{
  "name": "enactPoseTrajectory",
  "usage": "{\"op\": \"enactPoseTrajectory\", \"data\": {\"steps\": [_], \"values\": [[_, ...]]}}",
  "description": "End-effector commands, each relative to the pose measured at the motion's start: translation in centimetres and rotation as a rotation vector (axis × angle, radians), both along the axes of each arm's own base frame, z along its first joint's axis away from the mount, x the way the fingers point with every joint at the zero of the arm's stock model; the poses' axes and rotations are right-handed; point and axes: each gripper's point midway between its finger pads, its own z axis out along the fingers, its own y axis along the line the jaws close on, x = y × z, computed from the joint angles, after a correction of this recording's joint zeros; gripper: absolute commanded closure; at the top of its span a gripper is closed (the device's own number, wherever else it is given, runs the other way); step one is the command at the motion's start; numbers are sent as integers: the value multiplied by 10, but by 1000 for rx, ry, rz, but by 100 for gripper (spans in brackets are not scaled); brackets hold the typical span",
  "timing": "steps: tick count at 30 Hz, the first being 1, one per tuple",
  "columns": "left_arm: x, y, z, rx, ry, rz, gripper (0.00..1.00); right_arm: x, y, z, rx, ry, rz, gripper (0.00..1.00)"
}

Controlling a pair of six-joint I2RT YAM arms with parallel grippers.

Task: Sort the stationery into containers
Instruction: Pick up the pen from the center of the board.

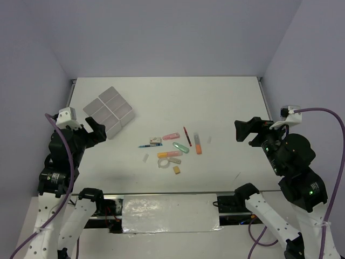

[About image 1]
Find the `red pen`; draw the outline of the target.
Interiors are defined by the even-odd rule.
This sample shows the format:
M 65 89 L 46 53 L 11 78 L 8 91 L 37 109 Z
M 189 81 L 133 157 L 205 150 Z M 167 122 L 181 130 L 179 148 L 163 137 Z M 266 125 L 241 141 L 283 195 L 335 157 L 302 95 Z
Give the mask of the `red pen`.
M 185 136 L 186 136 L 186 138 L 187 138 L 188 144 L 189 144 L 189 146 L 191 147 L 191 146 L 192 146 L 192 143 L 191 143 L 190 137 L 189 137 L 189 135 L 188 135 L 187 129 L 186 129 L 185 126 L 183 126 L 183 129 L 184 129 L 184 133 L 185 133 Z

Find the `pink correction tape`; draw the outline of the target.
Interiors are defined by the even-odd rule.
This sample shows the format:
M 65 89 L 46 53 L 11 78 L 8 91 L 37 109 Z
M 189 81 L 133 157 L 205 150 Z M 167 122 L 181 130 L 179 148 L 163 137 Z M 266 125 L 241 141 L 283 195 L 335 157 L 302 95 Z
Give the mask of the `pink correction tape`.
M 164 135 L 164 136 L 162 137 L 162 139 L 163 139 L 164 141 L 167 141 L 167 140 L 174 140 L 174 139 L 178 139 L 178 138 L 180 138 L 180 134 L 179 134 L 178 132 L 176 132 L 176 133 L 171 133 L 171 134 L 168 134 L 168 135 Z

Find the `blue pen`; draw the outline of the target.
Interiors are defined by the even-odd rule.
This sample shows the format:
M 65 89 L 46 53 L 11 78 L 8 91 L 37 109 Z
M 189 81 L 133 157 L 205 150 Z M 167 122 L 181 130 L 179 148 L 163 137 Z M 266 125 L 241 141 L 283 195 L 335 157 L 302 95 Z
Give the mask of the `blue pen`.
M 147 144 L 147 145 L 140 145 L 138 148 L 147 148 L 147 147 L 158 147 L 158 146 L 162 146 L 162 143 L 158 143 L 158 144 Z

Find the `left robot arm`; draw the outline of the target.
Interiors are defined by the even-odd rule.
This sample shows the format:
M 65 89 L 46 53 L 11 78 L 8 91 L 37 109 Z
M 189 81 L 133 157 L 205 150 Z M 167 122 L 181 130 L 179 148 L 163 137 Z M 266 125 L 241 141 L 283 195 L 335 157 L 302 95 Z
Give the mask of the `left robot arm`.
M 100 215 L 106 208 L 102 190 L 85 188 L 78 195 L 73 213 L 63 220 L 84 151 L 106 141 L 106 132 L 105 126 L 91 117 L 86 118 L 91 133 L 83 126 L 60 129 L 60 118 L 48 117 L 54 132 L 39 175 L 38 212 L 26 258 L 70 258 L 90 216 Z

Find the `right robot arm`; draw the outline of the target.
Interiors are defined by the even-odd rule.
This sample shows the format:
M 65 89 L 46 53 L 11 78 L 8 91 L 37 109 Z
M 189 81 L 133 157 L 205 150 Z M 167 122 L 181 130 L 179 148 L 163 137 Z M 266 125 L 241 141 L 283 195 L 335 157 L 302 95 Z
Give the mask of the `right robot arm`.
M 243 142 L 249 134 L 256 134 L 249 145 L 262 148 L 281 178 L 278 185 L 292 205 L 299 229 L 291 227 L 251 183 L 234 191 L 235 207 L 259 217 L 285 250 L 285 258 L 341 258 L 326 219 L 329 202 L 325 183 L 309 166 L 315 152 L 305 137 L 288 133 L 288 125 L 274 128 L 273 124 L 260 117 L 247 122 L 236 120 L 236 141 Z

